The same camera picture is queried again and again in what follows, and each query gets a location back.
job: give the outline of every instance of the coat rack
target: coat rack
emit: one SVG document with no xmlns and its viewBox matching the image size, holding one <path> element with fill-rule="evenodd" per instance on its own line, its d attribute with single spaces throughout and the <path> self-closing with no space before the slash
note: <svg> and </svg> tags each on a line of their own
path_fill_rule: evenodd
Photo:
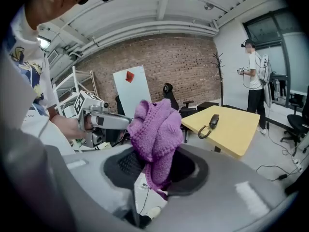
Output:
<svg viewBox="0 0 309 232">
<path fill-rule="evenodd" d="M 222 73 L 221 73 L 221 68 L 224 67 L 224 65 L 221 66 L 222 60 L 220 60 L 220 57 L 222 56 L 222 54 L 218 56 L 218 53 L 214 53 L 213 56 L 214 56 L 214 58 L 217 60 L 217 63 L 212 63 L 212 64 L 215 64 L 216 67 L 217 67 L 218 70 L 219 70 L 220 87 L 221 87 L 221 106 L 223 106 L 223 77 L 222 77 Z"/>
</svg>

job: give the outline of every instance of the man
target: man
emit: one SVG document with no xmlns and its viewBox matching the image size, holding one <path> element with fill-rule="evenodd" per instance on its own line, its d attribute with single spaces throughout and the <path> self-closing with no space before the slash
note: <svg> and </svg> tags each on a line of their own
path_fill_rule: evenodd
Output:
<svg viewBox="0 0 309 232">
<path fill-rule="evenodd" d="M 261 67 L 261 56 L 256 52 L 254 41 L 247 39 L 245 41 L 246 53 L 249 55 L 249 71 L 240 72 L 240 75 L 250 76 L 250 90 L 248 96 L 248 109 L 250 113 L 257 113 L 260 115 L 259 126 L 257 131 L 266 134 L 266 115 L 264 108 L 264 86 L 263 81 L 258 78 L 257 71 Z"/>
<path fill-rule="evenodd" d="M 54 109 L 55 97 L 50 82 L 49 65 L 40 49 L 38 25 L 51 21 L 76 4 L 88 0 L 31 0 L 25 4 L 11 23 L 4 47 L 25 81 L 37 94 L 28 111 L 21 130 L 41 139 L 46 145 L 56 146 L 62 155 L 74 154 L 68 139 L 82 139 L 85 132 L 78 127 L 77 119 L 58 115 Z M 85 128 L 92 129 L 90 118 Z"/>
</svg>

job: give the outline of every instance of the white t-shirt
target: white t-shirt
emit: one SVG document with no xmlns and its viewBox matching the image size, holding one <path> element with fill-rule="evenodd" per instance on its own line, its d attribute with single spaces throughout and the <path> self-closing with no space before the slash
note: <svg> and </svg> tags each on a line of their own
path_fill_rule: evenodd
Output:
<svg viewBox="0 0 309 232">
<path fill-rule="evenodd" d="M 48 60 L 40 49 L 38 35 L 38 31 L 29 26 L 25 9 L 22 7 L 13 19 L 4 40 L 4 47 L 11 56 L 14 67 L 37 94 L 21 130 L 39 137 L 45 145 L 57 147 L 62 155 L 74 154 L 66 137 L 49 121 L 47 108 L 54 106 L 56 101 L 50 82 Z"/>
<path fill-rule="evenodd" d="M 256 70 L 255 76 L 250 76 L 250 89 L 263 89 L 262 81 L 258 78 L 258 68 L 261 66 L 261 56 L 255 51 L 249 56 L 249 68 Z"/>
</svg>

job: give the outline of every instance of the white ceiling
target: white ceiling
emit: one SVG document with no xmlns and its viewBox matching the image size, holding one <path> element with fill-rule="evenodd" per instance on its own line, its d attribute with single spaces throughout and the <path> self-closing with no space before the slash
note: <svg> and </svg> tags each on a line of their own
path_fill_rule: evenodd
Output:
<svg viewBox="0 0 309 232">
<path fill-rule="evenodd" d="M 214 36 L 218 28 L 213 21 L 244 1 L 90 0 L 85 5 L 76 5 L 61 18 L 40 26 L 40 35 L 52 40 L 48 54 L 54 49 L 62 53 L 51 64 L 51 78 L 57 78 L 74 63 L 69 57 L 74 48 L 74 52 L 85 57 L 111 44 L 149 34 L 183 32 Z M 206 11 L 206 2 L 214 8 Z"/>
</svg>

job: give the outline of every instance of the hand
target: hand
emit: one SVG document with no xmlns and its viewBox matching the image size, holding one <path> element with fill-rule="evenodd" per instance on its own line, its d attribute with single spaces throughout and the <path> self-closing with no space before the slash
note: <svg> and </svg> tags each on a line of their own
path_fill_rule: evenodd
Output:
<svg viewBox="0 0 309 232">
<path fill-rule="evenodd" d="M 85 118 L 84 118 L 84 127 L 87 131 L 89 130 L 92 130 L 93 129 L 93 124 L 91 122 L 91 116 L 90 115 L 87 115 Z"/>
</svg>

